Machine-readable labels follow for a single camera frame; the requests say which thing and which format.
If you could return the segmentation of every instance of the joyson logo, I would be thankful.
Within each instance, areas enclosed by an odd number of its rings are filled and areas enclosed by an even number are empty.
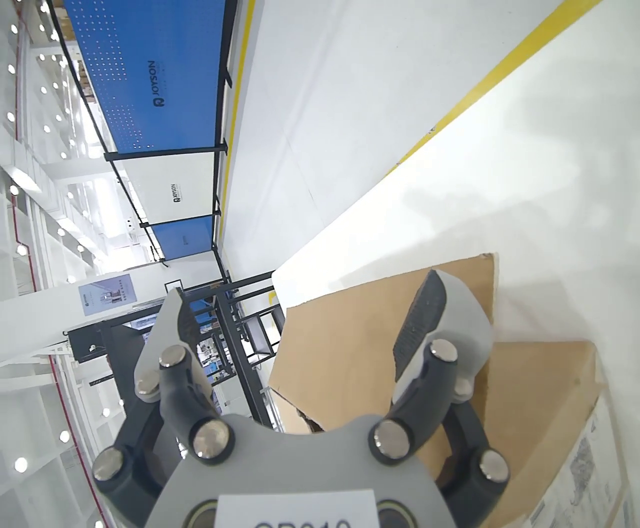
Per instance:
[[[149,81],[151,82],[151,94],[153,95],[154,106],[164,106],[164,88],[166,83],[162,79],[164,74],[164,67],[161,62],[147,61],[147,68],[149,70]]]

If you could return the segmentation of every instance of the yellow stripe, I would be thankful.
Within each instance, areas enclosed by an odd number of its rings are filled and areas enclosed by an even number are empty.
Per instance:
[[[542,23],[520,42],[489,74],[455,105],[385,176],[409,159],[427,141],[451,123],[462,112],[491,90],[523,62],[571,26],[601,0],[565,0]]]
[[[242,88],[242,77],[244,72],[244,60],[246,59],[246,50],[249,46],[249,32],[251,30],[251,22],[253,20],[253,9],[255,8],[255,0],[249,0],[246,7],[246,20],[244,22],[244,34],[242,37],[242,45],[240,46],[240,60],[238,61],[238,73],[234,86],[236,87],[234,94],[234,108],[231,114],[231,128],[229,131],[229,141],[227,150],[227,165],[225,167],[225,181],[222,185],[222,204],[220,207],[220,229],[219,236],[222,236],[222,228],[225,223],[225,211],[227,204],[227,186],[229,185],[229,171],[231,169],[231,155],[234,148],[234,135],[236,133],[236,118],[238,114],[238,105],[240,103],[240,91]]]

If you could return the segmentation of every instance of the brown cardboard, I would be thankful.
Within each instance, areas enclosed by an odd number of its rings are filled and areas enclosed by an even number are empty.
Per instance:
[[[498,343],[491,356],[484,430],[511,480],[485,526],[533,511],[602,391],[588,342]]]
[[[463,280],[493,317],[495,259],[435,266]],[[394,389],[393,344],[430,268],[339,291],[287,309],[269,386],[323,429],[385,414]],[[476,379],[483,413],[486,369]]]

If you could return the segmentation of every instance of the ceiling light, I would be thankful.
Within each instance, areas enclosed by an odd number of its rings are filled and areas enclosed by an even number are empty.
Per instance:
[[[18,473],[24,473],[29,467],[29,463],[27,462],[26,458],[20,457],[13,463],[13,467]]]

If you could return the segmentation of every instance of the black rack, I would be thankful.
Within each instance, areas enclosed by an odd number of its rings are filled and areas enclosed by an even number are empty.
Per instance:
[[[184,296],[185,300],[190,303],[207,300],[208,306],[196,310],[194,314],[209,313],[214,318],[211,322],[200,325],[202,338],[200,342],[212,339],[220,358],[221,371],[224,372],[224,375],[213,381],[211,385],[215,386],[237,376],[253,419],[272,428],[276,424],[272,422],[267,411],[264,387],[256,368],[259,368],[261,363],[275,357],[275,346],[278,342],[270,342],[261,318],[271,315],[276,329],[282,333],[284,313],[280,305],[276,304],[256,313],[244,315],[239,305],[243,300],[272,291],[272,285],[243,295],[236,295],[240,288],[270,281],[271,274],[272,272],[263,273],[236,282],[231,282],[228,274],[225,274],[225,278],[222,280],[185,289]],[[74,358],[78,362],[82,363],[100,356],[107,356],[113,375],[93,380],[90,384],[95,385],[113,378],[120,397],[124,400],[125,410],[137,399],[134,393],[133,372],[145,344],[143,335],[152,328],[151,325],[136,330],[128,326],[127,323],[156,314],[160,311],[161,306],[162,303],[159,301],[152,306],[99,323],[89,324],[68,333]],[[252,353],[246,353],[243,341],[250,343]]]

